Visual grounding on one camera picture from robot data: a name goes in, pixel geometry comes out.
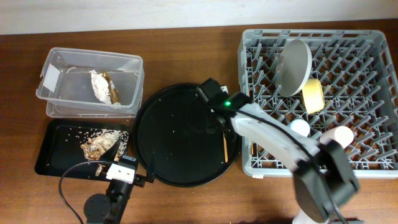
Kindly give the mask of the blue cup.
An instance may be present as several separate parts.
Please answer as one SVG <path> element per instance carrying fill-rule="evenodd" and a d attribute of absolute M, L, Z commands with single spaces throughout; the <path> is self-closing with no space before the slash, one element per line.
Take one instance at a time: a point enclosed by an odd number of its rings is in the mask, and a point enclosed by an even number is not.
<path fill-rule="evenodd" d="M 310 126 L 309 124 L 303 119 L 295 119 L 291 121 L 287 125 L 291 130 L 295 131 L 296 133 L 308 137 L 310 134 Z"/>

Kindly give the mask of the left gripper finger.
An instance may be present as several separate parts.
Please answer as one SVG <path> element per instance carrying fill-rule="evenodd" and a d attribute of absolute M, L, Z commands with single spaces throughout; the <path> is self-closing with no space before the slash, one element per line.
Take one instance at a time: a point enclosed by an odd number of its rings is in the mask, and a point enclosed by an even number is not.
<path fill-rule="evenodd" d="M 155 151 L 152 153 L 152 157 L 147 164 L 146 169 L 146 182 L 153 183 L 155 180 Z"/>
<path fill-rule="evenodd" d="M 118 139 L 104 154 L 99 157 L 100 161 L 113 162 L 121 143 L 121 139 Z"/>

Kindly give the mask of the wooden chopstick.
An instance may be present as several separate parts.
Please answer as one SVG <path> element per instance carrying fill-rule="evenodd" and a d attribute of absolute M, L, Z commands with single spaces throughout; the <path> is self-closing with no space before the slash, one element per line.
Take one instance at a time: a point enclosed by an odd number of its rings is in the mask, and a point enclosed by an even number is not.
<path fill-rule="evenodd" d="M 224 150 L 224 161 L 225 163 L 228 163 L 228 143 L 224 132 L 223 132 L 223 150 Z"/>

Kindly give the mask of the pink cup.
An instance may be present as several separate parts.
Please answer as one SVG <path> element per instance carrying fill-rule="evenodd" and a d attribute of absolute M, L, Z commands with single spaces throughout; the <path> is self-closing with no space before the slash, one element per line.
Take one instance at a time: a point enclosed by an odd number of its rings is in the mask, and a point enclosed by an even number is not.
<path fill-rule="evenodd" d="M 331 140 L 336 141 L 345 149 L 353 142 L 354 133 L 346 126 L 338 126 L 324 132 L 319 138 L 322 144 L 327 144 Z"/>

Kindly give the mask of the yellow bowl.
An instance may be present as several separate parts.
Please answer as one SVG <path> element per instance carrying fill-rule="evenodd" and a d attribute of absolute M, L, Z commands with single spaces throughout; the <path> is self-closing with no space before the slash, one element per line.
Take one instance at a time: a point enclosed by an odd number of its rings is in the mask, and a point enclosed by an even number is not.
<path fill-rule="evenodd" d="M 310 78 L 302 88 L 303 102 L 308 114 L 321 111 L 325 106 L 322 85 L 318 79 Z"/>

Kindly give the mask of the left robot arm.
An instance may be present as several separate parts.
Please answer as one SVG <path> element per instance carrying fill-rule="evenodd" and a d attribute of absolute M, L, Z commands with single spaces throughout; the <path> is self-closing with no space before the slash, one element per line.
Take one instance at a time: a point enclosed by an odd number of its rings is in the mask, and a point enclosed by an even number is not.
<path fill-rule="evenodd" d="M 121 140 L 118 139 L 99 157 L 96 176 L 109 181 L 103 194 L 94 194 L 85 202 L 83 211 L 87 223 L 120 223 L 133 187 L 144 187 L 154 182 L 153 169 L 146 175 L 136 173 L 138 160 L 122 155 L 115 161 Z"/>

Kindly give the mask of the grey plate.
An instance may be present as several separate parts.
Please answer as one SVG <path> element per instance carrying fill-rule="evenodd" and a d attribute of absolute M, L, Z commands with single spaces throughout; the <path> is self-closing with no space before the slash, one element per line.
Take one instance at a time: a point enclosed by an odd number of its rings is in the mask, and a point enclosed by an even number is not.
<path fill-rule="evenodd" d="M 275 69 L 279 95 L 289 97 L 300 92 L 309 78 L 311 66 L 311 50 L 304 41 L 296 39 L 286 44 Z"/>

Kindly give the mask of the food scraps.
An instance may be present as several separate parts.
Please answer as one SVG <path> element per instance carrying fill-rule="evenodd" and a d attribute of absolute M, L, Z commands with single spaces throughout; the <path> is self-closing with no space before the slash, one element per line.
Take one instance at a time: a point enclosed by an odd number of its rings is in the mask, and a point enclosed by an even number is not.
<path fill-rule="evenodd" d="M 121 143 L 114 159 L 127 154 L 129 133 L 122 130 L 61 127 L 55 133 L 44 161 L 47 175 L 61 176 L 70 167 L 88 161 L 98 161 L 118 139 Z"/>

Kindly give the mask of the gold candy wrapper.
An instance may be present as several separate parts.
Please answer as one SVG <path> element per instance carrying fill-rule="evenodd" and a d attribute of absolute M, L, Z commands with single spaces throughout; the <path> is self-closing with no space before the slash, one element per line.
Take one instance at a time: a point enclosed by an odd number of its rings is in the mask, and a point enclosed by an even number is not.
<path fill-rule="evenodd" d="M 106 72 L 101 72 L 100 76 L 102 76 L 108 83 L 108 87 L 104 91 L 104 97 L 105 97 L 106 103 L 112 104 L 112 105 L 119 104 L 118 91 L 117 91 L 111 77 L 109 76 L 109 74 Z"/>

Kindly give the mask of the white tissue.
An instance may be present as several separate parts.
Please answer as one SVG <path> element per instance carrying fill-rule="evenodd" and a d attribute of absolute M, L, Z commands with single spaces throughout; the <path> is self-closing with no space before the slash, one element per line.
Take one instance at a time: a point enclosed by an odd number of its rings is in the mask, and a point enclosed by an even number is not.
<path fill-rule="evenodd" d="M 89 73 L 91 74 L 91 86 L 95 97 L 102 103 L 112 105 L 109 81 L 106 79 L 105 73 L 98 73 L 96 70 L 90 70 Z"/>

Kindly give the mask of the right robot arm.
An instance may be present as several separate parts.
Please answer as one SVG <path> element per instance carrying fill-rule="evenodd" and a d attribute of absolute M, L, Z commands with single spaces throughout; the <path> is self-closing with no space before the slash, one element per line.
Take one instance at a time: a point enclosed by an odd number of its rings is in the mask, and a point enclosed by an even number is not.
<path fill-rule="evenodd" d="M 219 128 L 254 141 L 290 171 L 300 207 L 295 223 L 329 223 L 334 216 L 347 222 L 339 207 L 359 191 L 359 182 L 341 143 L 296 133 L 244 93 L 229 95 L 212 78 L 197 86 L 196 96 Z"/>

